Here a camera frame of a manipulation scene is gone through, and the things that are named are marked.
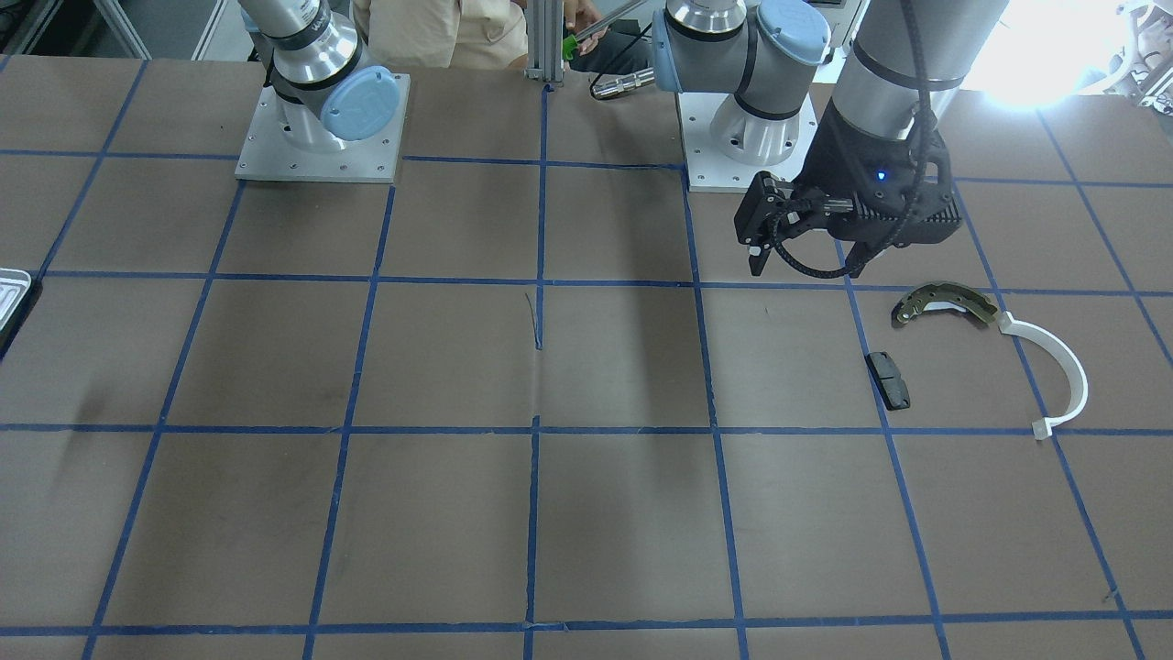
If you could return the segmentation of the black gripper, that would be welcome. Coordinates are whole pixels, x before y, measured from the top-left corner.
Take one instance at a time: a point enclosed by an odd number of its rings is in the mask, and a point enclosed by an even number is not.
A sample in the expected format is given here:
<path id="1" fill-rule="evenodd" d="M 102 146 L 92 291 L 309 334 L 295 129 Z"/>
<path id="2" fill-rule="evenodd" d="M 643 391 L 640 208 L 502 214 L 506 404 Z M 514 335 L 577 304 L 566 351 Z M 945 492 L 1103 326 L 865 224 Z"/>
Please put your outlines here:
<path id="1" fill-rule="evenodd" d="M 853 243 L 852 258 L 862 258 L 884 240 L 904 217 L 906 197 L 915 185 L 915 163 L 920 135 L 906 140 L 883 140 L 850 125 L 828 102 L 818 124 L 816 137 L 796 175 L 795 193 L 800 199 L 850 199 L 848 212 L 829 206 L 799 215 L 792 237 L 811 229 L 825 229 L 839 241 Z M 925 181 L 911 220 L 893 239 L 901 249 L 909 244 L 937 244 L 962 226 L 962 215 L 954 197 L 949 150 L 938 130 L 927 143 Z"/>

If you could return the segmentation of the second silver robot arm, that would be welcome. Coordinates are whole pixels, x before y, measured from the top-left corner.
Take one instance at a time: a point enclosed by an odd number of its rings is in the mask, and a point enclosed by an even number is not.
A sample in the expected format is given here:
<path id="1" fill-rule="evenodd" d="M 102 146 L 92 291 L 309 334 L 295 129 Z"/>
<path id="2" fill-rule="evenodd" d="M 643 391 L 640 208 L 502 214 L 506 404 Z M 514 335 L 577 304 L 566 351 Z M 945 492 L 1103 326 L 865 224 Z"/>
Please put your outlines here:
<path id="1" fill-rule="evenodd" d="M 389 125 L 401 93 L 394 72 L 369 57 L 351 18 L 327 1 L 242 1 L 269 84 L 343 142 Z"/>

